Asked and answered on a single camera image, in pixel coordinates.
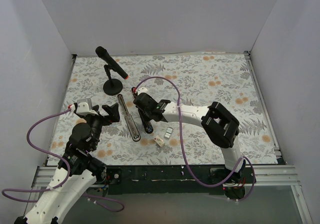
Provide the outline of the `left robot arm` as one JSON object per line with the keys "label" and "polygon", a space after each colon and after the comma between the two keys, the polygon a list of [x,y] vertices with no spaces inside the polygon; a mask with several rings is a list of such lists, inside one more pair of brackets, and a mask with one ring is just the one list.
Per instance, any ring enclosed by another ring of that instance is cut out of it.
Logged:
{"label": "left robot arm", "polygon": [[40,198],[24,216],[19,216],[16,223],[62,223],[67,213],[78,199],[93,184],[100,184],[107,179],[107,166],[91,156],[97,149],[102,127],[120,121],[117,103],[102,109],[92,105],[90,99],[82,99],[70,104],[64,113],[71,112],[85,120],[76,124],[71,132],[63,156],[47,188],[40,190]]}

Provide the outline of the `staple box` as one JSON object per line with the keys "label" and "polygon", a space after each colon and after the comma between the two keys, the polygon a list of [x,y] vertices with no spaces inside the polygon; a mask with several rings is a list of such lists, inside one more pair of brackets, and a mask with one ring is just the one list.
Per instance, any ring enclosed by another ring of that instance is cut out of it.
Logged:
{"label": "staple box", "polygon": [[165,145],[165,142],[158,135],[154,138],[154,141],[159,147],[162,147]]}

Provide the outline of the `grey black stapler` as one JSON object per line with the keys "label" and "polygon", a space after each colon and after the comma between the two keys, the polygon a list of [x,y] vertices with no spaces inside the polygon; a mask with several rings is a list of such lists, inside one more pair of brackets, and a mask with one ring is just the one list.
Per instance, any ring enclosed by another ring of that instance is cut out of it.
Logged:
{"label": "grey black stapler", "polygon": [[125,119],[125,122],[127,124],[127,127],[128,127],[129,132],[130,132],[132,140],[134,142],[140,141],[140,137],[141,137],[140,133],[138,131],[136,123],[134,122],[133,117],[129,113],[129,110],[128,110],[127,106],[126,106],[126,103],[125,103],[125,100],[123,98],[123,95],[122,94],[118,94],[117,98],[118,98],[119,104],[120,104],[120,106],[121,106],[121,108],[123,110],[124,119]]}

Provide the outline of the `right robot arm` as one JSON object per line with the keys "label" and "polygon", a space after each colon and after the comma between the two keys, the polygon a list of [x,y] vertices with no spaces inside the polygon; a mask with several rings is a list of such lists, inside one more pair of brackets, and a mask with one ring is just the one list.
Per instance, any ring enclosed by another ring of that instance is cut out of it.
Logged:
{"label": "right robot arm", "polygon": [[157,102],[147,93],[140,93],[133,103],[143,116],[155,122],[179,122],[202,127],[211,142],[218,146],[224,157],[227,179],[239,182],[244,177],[245,160],[239,145],[239,121],[219,102],[210,106],[188,106],[170,101]]}

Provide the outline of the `staple strips pack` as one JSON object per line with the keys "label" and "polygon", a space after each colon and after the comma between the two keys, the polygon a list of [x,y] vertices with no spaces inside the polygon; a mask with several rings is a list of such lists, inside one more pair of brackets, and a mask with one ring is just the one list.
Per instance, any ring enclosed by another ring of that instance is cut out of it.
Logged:
{"label": "staple strips pack", "polygon": [[166,129],[165,134],[164,134],[164,138],[169,139],[169,138],[171,137],[172,133],[173,133],[173,129],[172,129],[171,127],[168,127],[168,128]]}

